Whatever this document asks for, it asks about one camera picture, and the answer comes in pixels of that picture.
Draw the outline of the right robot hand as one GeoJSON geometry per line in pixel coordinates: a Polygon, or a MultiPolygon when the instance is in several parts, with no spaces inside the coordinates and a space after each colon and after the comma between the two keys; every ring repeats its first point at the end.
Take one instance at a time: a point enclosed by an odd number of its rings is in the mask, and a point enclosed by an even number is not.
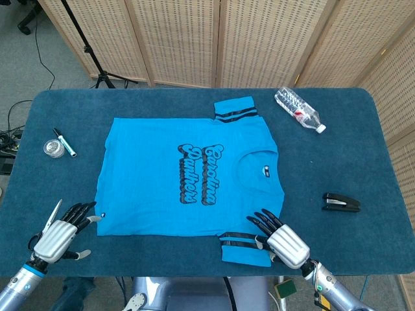
{"type": "Polygon", "coordinates": [[[255,212],[254,216],[247,216],[246,219],[265,234],[259,243],[289,268],[300,269],[309,260],[309,246],[269,210],[261,209],[261,212],[255,212]]]}

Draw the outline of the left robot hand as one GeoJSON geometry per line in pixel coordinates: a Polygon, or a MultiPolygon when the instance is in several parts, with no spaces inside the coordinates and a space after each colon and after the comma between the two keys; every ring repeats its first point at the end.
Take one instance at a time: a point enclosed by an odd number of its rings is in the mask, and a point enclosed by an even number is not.
{"type": "Polygon", "coordinates": [[[96,203],[77,203],[57,219],[61,205],[62,200],[59,200],[45,227],[29,240],[28,249],[32,251],[32,260],[54,264],[61,259],[84,259],[91,254],[89,249],[73,252],[69,247],[74,238],[89,224],[101,221],[100,216],[87,215],[96,203]]]}

